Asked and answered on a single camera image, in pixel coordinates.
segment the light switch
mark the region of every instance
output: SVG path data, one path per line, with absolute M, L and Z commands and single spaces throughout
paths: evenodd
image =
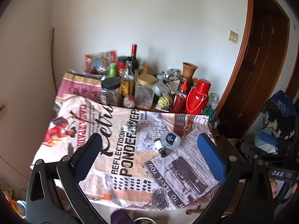
M 238 42 L 238 36 L 237 33 L 230 30 L 228 40 L 236 44 Z

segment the screw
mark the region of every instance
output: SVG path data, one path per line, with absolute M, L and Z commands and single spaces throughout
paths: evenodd
M 235 156 L 229 156 L 228 158 L 230 161 L 237 161 L 237 158 Z
M 65 155 L 63 158 L 62 158 L 62 161 L 68 161 L 71 159 L 71 156 L 70 155 Z
M 263 165 L 263 164 L 264 164 L 264 161 L 261 160 L 261 159 L 258 159 L 258 164 L 259 164 L 259 165 Z
M 38 159 L 38 160 L 36 160 L 36 162 L 35 162 L 36 165 L 40 165 L 41 163 L 42 163 L 42 160 L 41 160 L 41 159 Z

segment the brown plastic pot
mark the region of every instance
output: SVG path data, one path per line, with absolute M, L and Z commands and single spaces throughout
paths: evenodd
M 192 79 L 193 74 L 198 66 L 188 62 L 183 62 L 183 78 Z

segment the purple pants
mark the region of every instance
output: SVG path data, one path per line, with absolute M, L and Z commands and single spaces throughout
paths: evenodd
M 134 224 L 132 219 L 122 209 L 114 211 L 111 214 L 110 219 L 111 224 Z

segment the red thermos flask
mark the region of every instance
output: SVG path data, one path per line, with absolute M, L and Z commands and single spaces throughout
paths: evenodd
M 198 83 L 194 89 L 191 89 L 187 96 L 185 110 L 191 115 L 201 115 L 204 107 L 206 107 L 209 101 L 209 90 L 211 83 L 205 79 L 198 80 Z

